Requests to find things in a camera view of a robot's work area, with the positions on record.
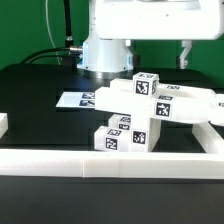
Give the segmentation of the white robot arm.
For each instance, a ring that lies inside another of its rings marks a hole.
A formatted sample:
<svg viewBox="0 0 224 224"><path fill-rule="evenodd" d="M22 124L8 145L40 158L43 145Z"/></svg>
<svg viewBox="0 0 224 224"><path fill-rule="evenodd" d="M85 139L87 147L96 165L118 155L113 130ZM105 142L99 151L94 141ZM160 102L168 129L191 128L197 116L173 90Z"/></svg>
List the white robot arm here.
<svg viewBox="0 0 224 224"><path fill-rule="evenodd" d="M89 0L89 35L78 68L98 78L134 69L132 40L180 40L179 67L195 40L224 34L224 0Z"/></svg>

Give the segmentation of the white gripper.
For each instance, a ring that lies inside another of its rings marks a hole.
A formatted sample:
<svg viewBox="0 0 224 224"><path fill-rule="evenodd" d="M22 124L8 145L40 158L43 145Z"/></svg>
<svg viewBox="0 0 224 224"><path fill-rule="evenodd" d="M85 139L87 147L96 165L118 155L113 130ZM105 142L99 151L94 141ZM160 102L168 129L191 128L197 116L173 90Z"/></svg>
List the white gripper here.
<svg viewBox="0 0 224 224"><path fill-rule="evenodd" d="M96 29L104 39L183 40L179 68L188 65L192 40L224 34L224 0L96 0ZM125 40L132 64L136 52Z"/></svg>

